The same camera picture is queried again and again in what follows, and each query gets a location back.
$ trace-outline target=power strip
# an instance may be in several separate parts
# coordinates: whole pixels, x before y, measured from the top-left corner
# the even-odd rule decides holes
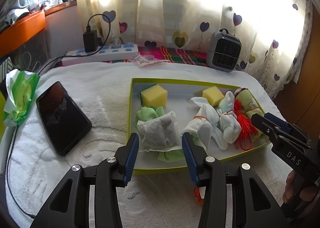
[[[97,54],[88,57],[82,56],[90,55],[94,52],[86,53],[84,49],[74,50],[67,53],[67,56],[73,56],[74,58],[63,58],[62,64],[63,66],[70,66],[89,62],[124,60],[132,58],[137,52],[139,52],[137,44],[121,45],[118,49],[114,49],[112,46],[103,46]]]

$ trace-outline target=smartphone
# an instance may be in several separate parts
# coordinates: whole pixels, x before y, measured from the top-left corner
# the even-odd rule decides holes
[[[55,82],[36,101],[45,131],[57,154],[65,156],[92,128],[92,123]]]

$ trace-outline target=plaid tablecloth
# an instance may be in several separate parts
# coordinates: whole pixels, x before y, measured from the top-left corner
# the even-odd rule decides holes
[[[138,47],[142,56],[153,55],[156,59],[167,59],[172,63],[189,64],[195,66],[208,66],[207,63],[199,61],[205,59],[207,54],[204,52],[173,49],[173,48],[154,48],[154,47]],[[106,63],[129,62],[128,60],[114,60]]]

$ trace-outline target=orange shelf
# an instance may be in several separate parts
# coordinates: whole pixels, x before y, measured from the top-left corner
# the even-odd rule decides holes
[[[0,58],[16,50],[45,27],[43,10],[32,13],[10,26],[0,34]]]

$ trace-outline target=gray heater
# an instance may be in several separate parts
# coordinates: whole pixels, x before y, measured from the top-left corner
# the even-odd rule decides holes
[[[236,67],[240,51],[240,40],[222,29],[211,36],[207,64],[214,69],[231,72]]]

